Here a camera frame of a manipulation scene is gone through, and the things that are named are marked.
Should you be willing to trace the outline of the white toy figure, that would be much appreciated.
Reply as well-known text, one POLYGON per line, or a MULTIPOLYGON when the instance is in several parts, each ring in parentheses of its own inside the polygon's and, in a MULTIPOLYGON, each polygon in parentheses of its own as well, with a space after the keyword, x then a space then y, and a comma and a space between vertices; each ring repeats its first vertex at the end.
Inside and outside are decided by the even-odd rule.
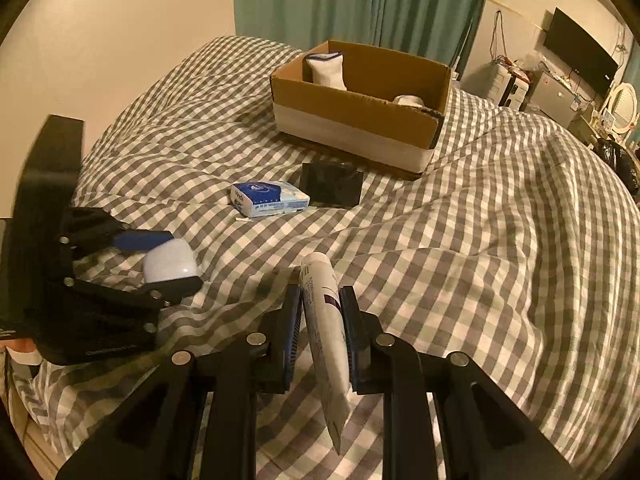
POLYGON ((173 238, 143 257, 142 273, 146 284, 193 278, 198 276, 198 264, 191 246, 181 238, 173 238))

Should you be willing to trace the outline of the blue Vinda tissue pack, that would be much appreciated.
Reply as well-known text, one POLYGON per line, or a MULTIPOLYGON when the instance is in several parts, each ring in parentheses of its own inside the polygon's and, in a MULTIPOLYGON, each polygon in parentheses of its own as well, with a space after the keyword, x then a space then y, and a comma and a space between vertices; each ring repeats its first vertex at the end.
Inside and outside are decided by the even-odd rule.
POLYGON ((229 195, 232 205, 250 219, 303 211, 310 203, 306 193, 284 181, 235 183, 229 195))

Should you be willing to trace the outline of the white tube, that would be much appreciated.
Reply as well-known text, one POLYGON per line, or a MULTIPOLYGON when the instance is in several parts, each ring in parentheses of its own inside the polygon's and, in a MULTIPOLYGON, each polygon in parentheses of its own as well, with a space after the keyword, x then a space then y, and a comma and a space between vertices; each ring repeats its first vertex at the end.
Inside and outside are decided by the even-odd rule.
POLYGON ((342 433, 350 414, 349 364, 342 305, 330 259, 321 252, 306 255, 300 286, 326 429, 334 451, 342 450, 342 433))

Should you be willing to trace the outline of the black plastic cup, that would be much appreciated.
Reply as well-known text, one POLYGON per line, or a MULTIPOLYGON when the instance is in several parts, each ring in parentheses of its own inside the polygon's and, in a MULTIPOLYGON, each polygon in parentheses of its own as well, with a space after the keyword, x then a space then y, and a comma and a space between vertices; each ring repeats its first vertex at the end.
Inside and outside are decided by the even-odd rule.
POLYGON ((337 162, 305 162, 299 188, 314 205, 352 208, 360 203, 363 172, 337 162))

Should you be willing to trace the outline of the grey white checkered duvet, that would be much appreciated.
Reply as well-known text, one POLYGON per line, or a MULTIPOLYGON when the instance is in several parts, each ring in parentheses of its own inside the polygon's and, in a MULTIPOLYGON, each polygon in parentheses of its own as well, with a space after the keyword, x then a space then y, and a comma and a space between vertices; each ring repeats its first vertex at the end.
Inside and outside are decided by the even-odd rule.
POLYGON ((625 185, 554 122, 452 89, 420 179, 370 171, 352 209, 244 219, 230 185, 293 182, 314 159, 273 118, 270 75, 296 55, 214 39, 93 145, 76 203, 183 238, 204 284, 163 313, 153 353, 11 368, 50 447, 71 456, 172 352, 213 352, 254 327, 303 256, 323 252, 386 330, 466 352, 579 477, 599 477, 639 419, 639 211, 625 185))

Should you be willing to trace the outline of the white pouch in box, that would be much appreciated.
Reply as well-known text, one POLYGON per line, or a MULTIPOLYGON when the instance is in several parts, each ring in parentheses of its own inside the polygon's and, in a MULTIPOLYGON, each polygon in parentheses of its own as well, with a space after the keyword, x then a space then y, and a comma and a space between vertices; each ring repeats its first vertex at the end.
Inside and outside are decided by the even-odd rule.
POLYGON ((311 53, 305 63, 311 72, 311 81, 319 86, 346 91, 342 52, 311 53))

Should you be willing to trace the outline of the brown cardboard box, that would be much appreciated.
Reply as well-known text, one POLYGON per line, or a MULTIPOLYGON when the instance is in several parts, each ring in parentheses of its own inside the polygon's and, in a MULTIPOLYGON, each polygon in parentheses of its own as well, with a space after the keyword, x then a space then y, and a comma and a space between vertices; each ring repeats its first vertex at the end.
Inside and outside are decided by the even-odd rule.
POLYGON ((406 52, 329 39, 270 76, 277 129, 395 170, 423 174, 447 115, 452 81, 445 64, 406 52), (314 84, 305 56, 342 52, 346 91, 314 84), (425 106, 393 103, 420 96, 425 106))

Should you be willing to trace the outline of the black garbage bags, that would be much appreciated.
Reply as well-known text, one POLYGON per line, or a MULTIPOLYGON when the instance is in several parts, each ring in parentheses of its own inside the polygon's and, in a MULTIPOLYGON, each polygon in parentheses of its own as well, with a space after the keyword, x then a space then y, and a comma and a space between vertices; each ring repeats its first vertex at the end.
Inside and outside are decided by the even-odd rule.
POLYGON ((622 180, 631 196, 639 198, 639 173, 631 156, 624 148, 611 139, 598 139, 594 148, 602 159, 622 180))

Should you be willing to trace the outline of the white tape roll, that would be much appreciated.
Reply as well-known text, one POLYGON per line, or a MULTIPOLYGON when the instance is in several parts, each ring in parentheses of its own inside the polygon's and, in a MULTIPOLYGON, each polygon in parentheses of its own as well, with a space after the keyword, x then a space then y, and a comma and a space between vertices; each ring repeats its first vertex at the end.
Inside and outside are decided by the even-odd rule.
POLYGON ((393 103, 400 106, 410 106, 416 108, 423 108, 425 106, 420 96, 413 96, 412 94, 402 94, 401 96, 396 96, 396 98, 393 99, 393 103))

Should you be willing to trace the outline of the silver mini fridge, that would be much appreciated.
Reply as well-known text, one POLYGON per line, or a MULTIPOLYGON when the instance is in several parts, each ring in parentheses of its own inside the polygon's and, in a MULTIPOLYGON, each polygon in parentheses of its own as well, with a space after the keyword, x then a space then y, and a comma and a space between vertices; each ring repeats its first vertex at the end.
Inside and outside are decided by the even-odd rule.
POLYGON ((541 70, 534 73, 521 111, 548 117, 563 128, 568 128, 578 114, 580 104, 582 102, 578 96, 565 84, 541 70))

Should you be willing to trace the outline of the white oval vanity mirror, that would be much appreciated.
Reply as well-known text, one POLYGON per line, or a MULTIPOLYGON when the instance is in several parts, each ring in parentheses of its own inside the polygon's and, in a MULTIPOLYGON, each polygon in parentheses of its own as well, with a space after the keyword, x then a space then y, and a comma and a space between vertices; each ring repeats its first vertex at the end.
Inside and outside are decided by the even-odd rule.
POLYGON ((626 136, 636 126, 639 102, 632 84, 618 84, 606 97, 600 110, 600 122, 606 131, 626 136))

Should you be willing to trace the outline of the green curtain left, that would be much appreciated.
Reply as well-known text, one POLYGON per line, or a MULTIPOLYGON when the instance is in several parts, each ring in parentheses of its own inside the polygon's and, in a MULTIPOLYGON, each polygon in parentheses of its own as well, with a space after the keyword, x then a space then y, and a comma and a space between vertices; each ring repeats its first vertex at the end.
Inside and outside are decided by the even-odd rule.
POLYGON ((485 0, 234 0, 238 34, 308 50, 327 39, 399 50, 463 70, 485 0))

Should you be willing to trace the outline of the black wall television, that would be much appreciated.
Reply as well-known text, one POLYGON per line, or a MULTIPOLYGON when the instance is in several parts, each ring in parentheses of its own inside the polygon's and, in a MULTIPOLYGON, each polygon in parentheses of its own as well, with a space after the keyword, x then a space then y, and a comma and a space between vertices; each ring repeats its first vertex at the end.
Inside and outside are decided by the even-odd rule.
POLYGON ((606 96, 618 64, 593 36, 560 8, 554 10, 544 36, 544 47, 570 66, 598 96, 606 96))

